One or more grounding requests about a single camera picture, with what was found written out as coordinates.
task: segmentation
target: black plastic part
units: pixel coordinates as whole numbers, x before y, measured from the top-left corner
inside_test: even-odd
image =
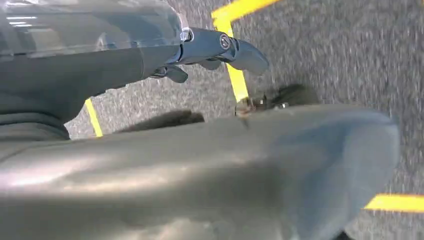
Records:
[[[182,45],[182,56],[176,64],[199,63],[227,51],[220,44],[220,36],[225,33],[196,27],[191,30],[193,39]]]
[[[166,66],[166,77],[175,83],[182,84],[187,81],[189,75],[177,66],[168,65]]]
[[[62,123],[69,122],[87,98],[149,77],[179,48],[129,48],[46,58],[15,56],[0,64],[0,115],[48,113]]]
[[[221,61],[216,59],[204,60],[198,63],[207,70],[217,70],[221,66]]]
[[[400,159],[397,126],[360,107],[293,107],[244,122],[2,143],[0,236],[331,240]]]
[[[255,75],[263,74],[270,67],[267,58],[252,44],[238,40],[239,50],[234,61],[229,64],[238,70],[247,70]]]

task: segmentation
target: screw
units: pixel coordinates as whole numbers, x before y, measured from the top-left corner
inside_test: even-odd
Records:
[[[229,49],[231,45],[230,38],[227,34],[221,34],[221,36],[219,36],[219,43],[221,44],[221,48],[224,50]]]

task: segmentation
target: gray carpet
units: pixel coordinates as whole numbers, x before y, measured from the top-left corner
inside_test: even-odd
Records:
[[[196,27],[212,28],[210,13],[225,0],[169,0]],[[258,46],[271,70],[245,74],[257,94],[289,83],[313,86],[325,103],[378,109],[397,119],[402,159],[388,193],[424,194],[424,16],[418,0],[286,0],[233,24],[236,37]],[[105,133],[174,109],[202,112],[206,120],[232,114],[235,104],[224,67],[185,68],[176,84],[149,79],[93,100]],[[74,138],[93,135],[82,112],[67,127]],[[364,211],[348,226],[356,239],[424,239],[419,214]]]

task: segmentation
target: yellow line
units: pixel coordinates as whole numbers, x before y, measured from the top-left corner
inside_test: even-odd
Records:
[[[379,194],[365,209],[424,213],[424,195]]]
[[[215,21],[214,24],[218,31],[224,32],[230,37],[234,36],[233,29],[231,28],[231,23],[229,21],[219,20]],[[228,63],[226,64],[226,67],[228,69],[229,79],[231,80],[235,100],[239,102],[240,100],[247,98],[249,94],[243,71],[233,68]]]
[[[258,9],[269,6],[278,0],[235,0],[212,12],[212,18],[234,21]]]
[[[103,132],[100,128],[99,120],[97,119],[96,110],[94,109],[92,100],[90,98],[85,100],[85,107],[87,108],[88,115],[90,116],[90,121],[94,128],[96,137],[103,137]]]

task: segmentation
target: yellow tape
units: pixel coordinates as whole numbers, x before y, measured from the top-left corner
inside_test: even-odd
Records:
[[[103,137],[103,132],[100,128],[99,120],[97,119],[96,110],[94,109],[92,100],[90,98],[85,100],[85,107],[87,108],[88,115],[90,116],[90,121],[94,128],[96,137]]]
[[[235,0],[212,12],[212,18],[232,22],[279,0]]]
[[[379,194],[365,207],[367,210],[383,210],[407,213],[424,213],[423,195]]]
[[[224,32],[230,37],[234,36],[233,29],[231,28],[231,23],[229,21],[220,19],[215,21],[214,24],[218,31]],[[239,102],[240,100],[247,98],[249,94],[243,71],[233,68],[228,63],[226,64],[226,67],[228,69],[235,100]]]

